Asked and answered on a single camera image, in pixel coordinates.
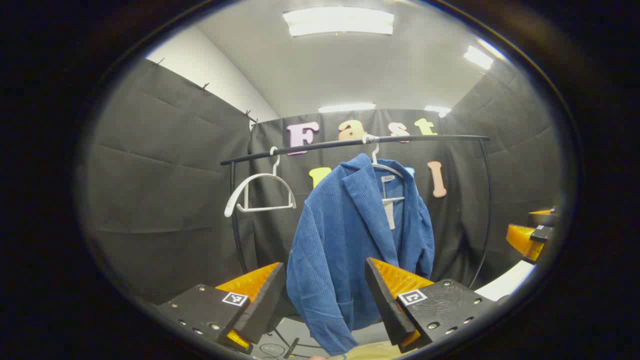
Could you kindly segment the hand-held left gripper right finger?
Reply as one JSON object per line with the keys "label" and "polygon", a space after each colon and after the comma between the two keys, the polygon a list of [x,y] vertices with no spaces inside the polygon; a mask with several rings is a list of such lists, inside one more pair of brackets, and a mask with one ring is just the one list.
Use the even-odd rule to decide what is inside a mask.
{"label": "hand-held left gripper right finger", "polygon": [[365,279],[400,353],[450,338],[498,307],[452,279],[433,282],[372,257],[365,261]]}

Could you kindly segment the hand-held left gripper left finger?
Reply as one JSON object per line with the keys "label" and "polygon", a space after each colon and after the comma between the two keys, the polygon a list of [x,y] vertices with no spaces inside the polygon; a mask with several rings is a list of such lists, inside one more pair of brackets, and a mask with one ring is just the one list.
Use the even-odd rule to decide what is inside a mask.
{"label": "hand-held left gripper left finger", "polygon": [[286,282],[282,262],[219,285],[196,284],[151,304],[150,313],[180,338],[208,352],[250,354],[267,332]]}

